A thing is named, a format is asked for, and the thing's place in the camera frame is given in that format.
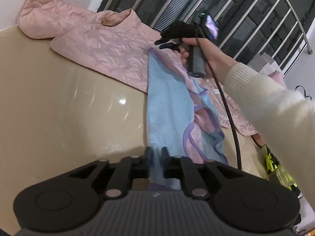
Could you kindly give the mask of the person's right hand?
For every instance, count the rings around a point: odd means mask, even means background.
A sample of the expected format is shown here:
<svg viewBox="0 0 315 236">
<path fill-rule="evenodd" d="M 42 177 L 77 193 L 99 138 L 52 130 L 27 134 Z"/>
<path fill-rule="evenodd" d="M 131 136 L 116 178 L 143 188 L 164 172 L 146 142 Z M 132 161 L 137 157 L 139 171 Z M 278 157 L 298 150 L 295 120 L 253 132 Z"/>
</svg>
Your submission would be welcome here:
<svg viewBox="0 0 315 236">
<path fill-rule="evenodd" d="M 224 85 L 229 71 L 237 64 L 236 60 L 226 55 L 206 38 L 182 38 L 182 42 L 201 48 L 207 60 L 205 70 L 208 78 L 214 78 L 214 73 L 218 82 Z"/>
</svg>

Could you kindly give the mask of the cream sweater right forearm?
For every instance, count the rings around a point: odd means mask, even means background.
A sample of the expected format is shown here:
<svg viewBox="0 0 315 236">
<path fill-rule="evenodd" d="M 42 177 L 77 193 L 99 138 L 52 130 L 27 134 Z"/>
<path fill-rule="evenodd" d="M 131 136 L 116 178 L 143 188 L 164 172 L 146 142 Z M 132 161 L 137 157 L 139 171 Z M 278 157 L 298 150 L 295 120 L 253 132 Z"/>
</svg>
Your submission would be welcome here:
<svg viewBox="0 0 315 236">
<path fill-rule="evenodd" d="M 314 101 L 285 89 L 242 63 L 229 70 L 224 91 L 240 107 L 313 207 Z"/>
</svg>

